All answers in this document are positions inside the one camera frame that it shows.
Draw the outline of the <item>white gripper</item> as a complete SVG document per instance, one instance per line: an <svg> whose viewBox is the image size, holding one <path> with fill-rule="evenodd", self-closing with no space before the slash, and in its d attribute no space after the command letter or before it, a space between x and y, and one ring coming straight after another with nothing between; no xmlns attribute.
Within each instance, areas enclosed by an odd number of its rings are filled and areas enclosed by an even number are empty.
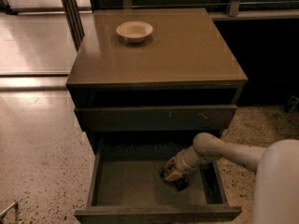
<svg viewBox="0 0 299 224"><path fill-rule="evenodd" d="M182 149L176 157L172 157L164 165L163 179L167 182L175 182L184 174L191 174L197 168L197 155L191 149Z"/></svg>

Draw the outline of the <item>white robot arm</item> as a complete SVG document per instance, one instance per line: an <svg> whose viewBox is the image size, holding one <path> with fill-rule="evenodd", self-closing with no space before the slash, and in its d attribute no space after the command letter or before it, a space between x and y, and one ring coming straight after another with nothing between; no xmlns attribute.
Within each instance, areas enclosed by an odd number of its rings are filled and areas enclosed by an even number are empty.
<svg viewBox="0 0 299 224"><path fill-rule="evenodd" d="M199 133L190 147L164 165L162 177L178 189L200 165L224 158L256 174L252 224L299 224L299 141L286 139L269 147L228 143Z"/></svg>

